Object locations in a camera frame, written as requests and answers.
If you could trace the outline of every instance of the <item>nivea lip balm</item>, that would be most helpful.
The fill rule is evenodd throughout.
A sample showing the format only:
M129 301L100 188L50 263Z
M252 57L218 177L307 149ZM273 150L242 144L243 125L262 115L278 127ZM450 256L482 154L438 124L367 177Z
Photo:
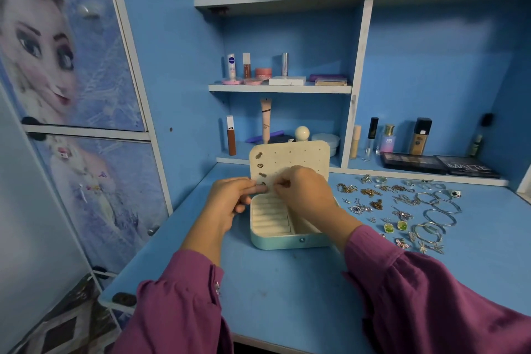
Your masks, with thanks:
M234 60L234 54L227 55L227 66L229 79L234 80L236 78L236 61Z

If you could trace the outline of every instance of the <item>person's right hand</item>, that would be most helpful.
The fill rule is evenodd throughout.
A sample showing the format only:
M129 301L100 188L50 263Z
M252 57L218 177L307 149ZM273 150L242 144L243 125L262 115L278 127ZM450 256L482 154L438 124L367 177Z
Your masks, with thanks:
M309 222L338 206L328 183L311 168L295 165L276 177L274 188L284 203Z

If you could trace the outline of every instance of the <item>pink jar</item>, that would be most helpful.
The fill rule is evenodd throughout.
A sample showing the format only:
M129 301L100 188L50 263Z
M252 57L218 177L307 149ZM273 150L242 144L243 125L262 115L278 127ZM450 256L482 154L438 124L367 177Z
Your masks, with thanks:
M257 67L254 72L255 76L262 80L268 80L273 77L273 70L270 67Z

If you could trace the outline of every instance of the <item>white round container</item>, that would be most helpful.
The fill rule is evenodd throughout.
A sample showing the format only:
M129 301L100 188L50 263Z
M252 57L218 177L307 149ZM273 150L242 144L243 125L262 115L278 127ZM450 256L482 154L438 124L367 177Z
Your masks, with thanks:
M329 133L317 133L312 136L312 140L322 140L330 146L330 157L334 157L339 146L339 136L330 135Z

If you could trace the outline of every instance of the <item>perfume bottle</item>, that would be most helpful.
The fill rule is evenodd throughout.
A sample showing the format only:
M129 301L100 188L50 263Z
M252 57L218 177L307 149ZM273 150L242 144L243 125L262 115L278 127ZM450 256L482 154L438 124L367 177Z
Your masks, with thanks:
M386 124L386 129L382 135L382 140L380 142L381 153L392 153L393 152L393 148L395 147L395 136L393 136L394 129L395 129L394 124Z
M374 148L374 138L376 137L376 129L378 128L378 118L373 116L371 118L371 125L368 129L367 144L365 145L365 153L363 161L370 161L372 149Z

